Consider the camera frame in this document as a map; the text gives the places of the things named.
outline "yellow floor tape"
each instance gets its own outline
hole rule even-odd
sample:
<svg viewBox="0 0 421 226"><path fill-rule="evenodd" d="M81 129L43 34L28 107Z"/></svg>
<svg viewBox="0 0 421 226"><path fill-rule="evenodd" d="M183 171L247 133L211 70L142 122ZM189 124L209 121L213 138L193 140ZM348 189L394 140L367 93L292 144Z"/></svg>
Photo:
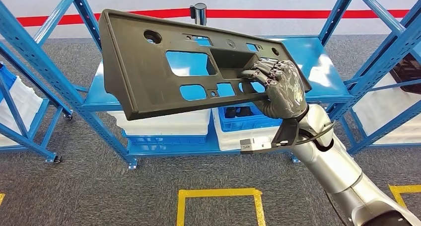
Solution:
<svg viewBox="0 0 421 226"><path fill-rule="evenodd" d="M0 205L1 205L1 203L3 202L3 199L4 199L4 196L5 196L6 194L1 194L0 193Z"/></svg>
<svg viewBox="0 0 421 226"><path fill-rule="evenodd" d="M404 199L402 199L402 193L421 193L421 185L389 185L389 189L392 191L396 202L405 208L407 206L405 205Z"/></svg>
<svg viewBox="0 0 421 226"><path fill-rule="evenodd" d="M223 197L223 196L253 196L256 207L256 216L259 226L266 226L263 213L262 192L255 188L240 189L210 189L210 190L179 190L177 207L177 226L184 226L184 214L186 210L186 198L193 197Z"/></svg>

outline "caster wheel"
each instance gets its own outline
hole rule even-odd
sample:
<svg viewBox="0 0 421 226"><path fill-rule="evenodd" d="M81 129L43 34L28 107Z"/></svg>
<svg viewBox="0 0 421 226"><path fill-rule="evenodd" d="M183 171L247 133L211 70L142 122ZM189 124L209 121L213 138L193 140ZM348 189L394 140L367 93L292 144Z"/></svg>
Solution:
<svg viewBox="0 0 421 226"><path fill-rule="evenodd" d="M72 120L73 119L73 110L70 114L63 114L63 118L66 120Z"/></svg>
<svg viewBox="0 0 421 226"><path fill-rule="evenodd" d="M54 163L60 163L60 162L62 162L62 160L63 160L63 156L61 155L61 156L56 156L55 158L54 158L54 160L53 160L53 162Z"/></svg>

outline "gray carpet floor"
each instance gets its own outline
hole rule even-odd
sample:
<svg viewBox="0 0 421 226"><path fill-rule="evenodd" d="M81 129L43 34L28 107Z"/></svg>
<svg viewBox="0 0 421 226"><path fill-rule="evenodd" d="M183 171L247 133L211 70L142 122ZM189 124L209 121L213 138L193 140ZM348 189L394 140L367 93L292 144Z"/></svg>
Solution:
<svg viewBox="0 0 421 226"><path fill-rule="evenodd" d="M327 51L346 79L384 37L334 36ZM73 83L89 86L101 59L90 40L52 40L44 48ZM52 113L45 118L37 141ZM112 117L99 116L119 134ZM340 126L336 133L348 146ZM147 158L137 170L129 171L77 114L71 121L58 122L48 149L64 155L64 161L46 164L30 152L0 154L0 193L5 193L0 225L173 226L179 189L248 187L263 193L269 226L341 225L313 176L303 165L292 164L285 153ZM355 156L389 196L388 184L421 184L420 158L421 148L365 150ZM421 194L407 194L404 200L421 217L417 204ZM253 197L187 199L185 225L257 225Z"/></svg>

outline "red barrier tape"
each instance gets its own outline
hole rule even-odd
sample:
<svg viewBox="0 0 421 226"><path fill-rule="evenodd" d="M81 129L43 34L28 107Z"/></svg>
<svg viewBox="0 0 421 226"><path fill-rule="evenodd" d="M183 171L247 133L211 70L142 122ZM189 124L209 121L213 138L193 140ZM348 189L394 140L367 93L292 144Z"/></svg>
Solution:
<svg viewBox="0 0 421 226"><path fill-rule="evenodd" d="M402 18L408 9L389 10L395 18ZM161 9L130 11L131 13L146 16L173 18L190 16L188 8ZM326 19L330 10L223 10L208 9L208 18L284 18L284 19ZM99 18L100 13L95 13L95 18ZM17 20L23 26L41 26L48 16L25 16L18 17ZM377 18L371 10L347 10L343 18ZM82 24L83 20L78 14L64 15L59 25Z"/></svg>

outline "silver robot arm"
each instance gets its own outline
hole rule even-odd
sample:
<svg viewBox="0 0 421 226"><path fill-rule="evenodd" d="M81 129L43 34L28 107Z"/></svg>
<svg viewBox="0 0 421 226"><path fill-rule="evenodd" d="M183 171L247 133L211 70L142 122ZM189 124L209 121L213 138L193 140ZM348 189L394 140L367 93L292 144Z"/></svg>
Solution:
<svg viewBox="0 0 421 226"><path fill-rule="evenodd" d="M261 59L241 76L266 88L269 100L255 102L268 117L282 118L270 144L264 139L242 140L242 153L290 150L346 215L345 224L355 226L421 226L409 210L385 195L362 172L333 132L323 107L308 105L296 66L291 61ZM254 92L243 83L245 92Z"/></svg>

